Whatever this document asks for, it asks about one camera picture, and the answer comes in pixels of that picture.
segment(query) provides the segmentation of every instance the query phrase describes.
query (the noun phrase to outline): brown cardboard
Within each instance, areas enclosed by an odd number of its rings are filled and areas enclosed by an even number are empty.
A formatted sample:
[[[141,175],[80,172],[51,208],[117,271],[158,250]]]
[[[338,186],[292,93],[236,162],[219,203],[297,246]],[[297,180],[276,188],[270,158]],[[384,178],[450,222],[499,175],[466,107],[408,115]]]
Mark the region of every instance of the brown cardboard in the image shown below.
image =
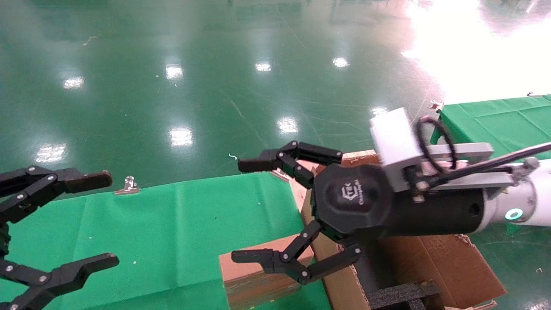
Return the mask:
[[[357,164],[379,164],[379,159],[373,151],[344,154],[343,166]],[[318,165],[313,170],[319,173],[323,168]],[[300,186],[293,180],[290,185],[291,188]],[[313,220],[310,191],[296,202],[306,225]],[[506,293],[478,249],[464,235],[393,237],[383,240],[382,245],[392,261],[399,283],[433,280],[446,307],[473,307]],[[337,253],[335,243],[323,235],[313,242],[312,247],[316,260]],[[350,268],[325,277],[323,283],[334,310],[370,309]],[[484,309],[493,306],[495,302],[492,301]]]
[[[271,242],[247,248],[284,250],[298,236],[288,236]],[[299,257],[303,265],[310,265],[314,252],[308,247]],[[284,274],[265,274],[258,263],[237,264],[231,260],[231,253],[218,257],[222,280],[231,310],[249,309],[253,306],[276,300],[295,293],[300,285]]]

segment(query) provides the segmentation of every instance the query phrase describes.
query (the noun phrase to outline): green table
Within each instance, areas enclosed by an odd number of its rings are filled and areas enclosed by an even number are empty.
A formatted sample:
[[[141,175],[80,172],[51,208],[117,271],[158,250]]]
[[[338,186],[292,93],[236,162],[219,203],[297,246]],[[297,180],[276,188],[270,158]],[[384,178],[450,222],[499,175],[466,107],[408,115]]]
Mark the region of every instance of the green table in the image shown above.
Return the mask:
[[[120,265],[48,310],[228,309],[218,255],[302,230],[289,185],[255,173],[54,201],[16,225],[6,257],[51,270],[112,252]],[[0,280],[0,301],[22,285]],[[323,283],[257,309],[330,310]]]
[[[551,95],[446,105],[440,120],[456,143],[489,142],[494,157],[551,141]],[[435,131],[431,143],[440,133]],[[539,154],[551,158],[551,152]]]

